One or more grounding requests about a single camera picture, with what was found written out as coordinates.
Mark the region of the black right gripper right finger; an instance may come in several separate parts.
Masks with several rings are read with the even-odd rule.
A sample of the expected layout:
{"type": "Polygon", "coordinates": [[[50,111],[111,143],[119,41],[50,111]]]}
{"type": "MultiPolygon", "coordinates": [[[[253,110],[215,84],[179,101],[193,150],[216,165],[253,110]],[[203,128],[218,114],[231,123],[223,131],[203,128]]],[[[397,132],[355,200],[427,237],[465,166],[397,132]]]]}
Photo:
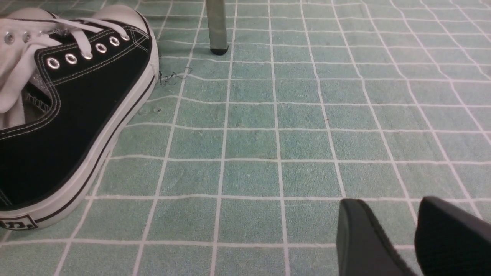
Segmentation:
{"type": "Polygon", "coordinates": [[[491,226],[435,196],[419,205],[414,246],[425,276],[489,276],[491,226]]]}

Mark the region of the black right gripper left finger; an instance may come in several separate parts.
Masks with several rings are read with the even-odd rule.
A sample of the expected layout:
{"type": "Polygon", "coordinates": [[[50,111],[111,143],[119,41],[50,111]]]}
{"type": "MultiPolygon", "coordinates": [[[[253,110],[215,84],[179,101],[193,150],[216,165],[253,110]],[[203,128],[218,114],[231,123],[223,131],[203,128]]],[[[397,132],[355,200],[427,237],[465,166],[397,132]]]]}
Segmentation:
{"type": "Polygon", "coordinates": [[[415,276],[395,250],[370,206],[342,199],[336,236],[341,276],[415,276]]]}

